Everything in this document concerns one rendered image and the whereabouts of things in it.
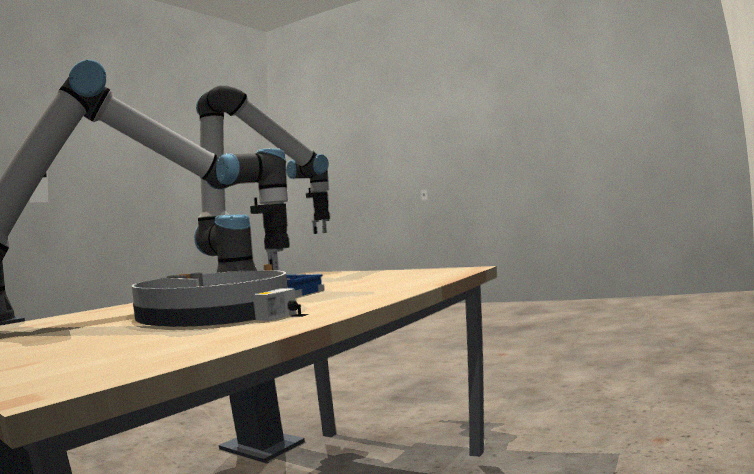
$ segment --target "metal table frame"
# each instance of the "metal table frame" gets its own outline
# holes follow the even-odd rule
[[[345,341],[195,393],[15,449],[10,448],[0,440],[0,474],[71,474],[70,461],[67,458],[68,450],[226,396],[231,398],[237,437],[244,441],[244,449],[238,454],[255,459],[262,458],[269,452],[274,453],[272,457],[276,456],[302,443],[303,438],[283,434],[277,396],[275,394],[274,399],[272,399],[269,394],[274,392],[275,378],[308,365],[315,366],[322,434],[332,437],[336,434],[336,421],[333,414],[333,398],[330,390],[330,371],[327,359],[412,324],[462,300],[466,302],[468,341],[469,454],[481,456],[484,450],[482,300],[480,286],[477,286],[465,293]],[[266,411],[262,417],[255,417],[253,426],[241,425],[240,423],[245,423],[246,420],[245,416],[242,415],[245,412],[240,412],[240,403],[254,403],[258,407],[265,408]],[[252,442],[261,444],[251,446]],[[233,447],[235,444],[236,440],[231,440],[220,445],[220,448],[231,451],[227,449],[227,446]],[[259,456],[252,456],[252,450],[257,450],[258,453],[254,454],[259,454]]]

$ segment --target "floor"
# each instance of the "floor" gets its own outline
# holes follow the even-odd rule
[[[330,359],[337,436],[312,367],[277,379],[269,464],[220,451],[224,398],[69,451],[76,474],[754,472],[754,292],[483,304],[485,453],[468,456],[465,309]]]

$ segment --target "black table leg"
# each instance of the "black table leg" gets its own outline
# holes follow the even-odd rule
[[[304,438],[283,433],[274,380],[231,394],[230,398],[237,437],[220,444],[219,449],[269,462],[304,442]]]
[[[49,442],[16,449],[0,440],[0,474],[72,474],[67,451]]]
[[[321,434],[336,436],[336,417],[333,416],[333,392],[330,391],[330,369],[327,359],[314,365],[316,371],[316,390],[319,394],[319,415],[321,416]]]
[[[468,427],[470,455],[482,456],[483,440],[483,384],[482,384],[482,291],[476,287],[465,300],[465,319],[468,331]]]

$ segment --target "blue joint cap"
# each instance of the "blue joint cap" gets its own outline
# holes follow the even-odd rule
[[[105,89],[105,68],[90,59],[70,70],[70,88],[82,97],[93,97]]]
[[[248,216],[243,214],[216,216],[213,221],[219,227],[226,229],[242,230],[251,227],[251,221],[248,220]]]
[[[283,150],[280,150],[278,148],[263,148],[262,150],[257,150],[257,153],[265,153],[267,155],[275,155],[280,159],[284,159],[284,156],[286,154],[283,152]]]
[[[216,179],[230,186],[240,176],[240,160],[231,153],[225,153],[216,160]]]
[[[316,174],[324,174],[329,167],[330,163],[327,161],[326,156],[316,155],[316,157],[313,158],[313,171],[315,171]]]
[[[294,160],[289,160],[286,162],[286,175],[289,176],[289,179],[295,179],[295,173],[298,172],[298,163],[296,163]]]

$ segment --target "table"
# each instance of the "table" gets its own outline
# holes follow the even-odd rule
[[[481,285],[497,268],[323,275],[324,292],[299,298],[300,318],[165,328],[135,322],[126,304],[0,326],[0,474],[70,473],[70,449],[225,396],[240,443],[220,448],[268,460],[303,442],[280,429],[274,379],[308,365],[333,436],[327,359],[463,300],[469,453],[480,456]]]

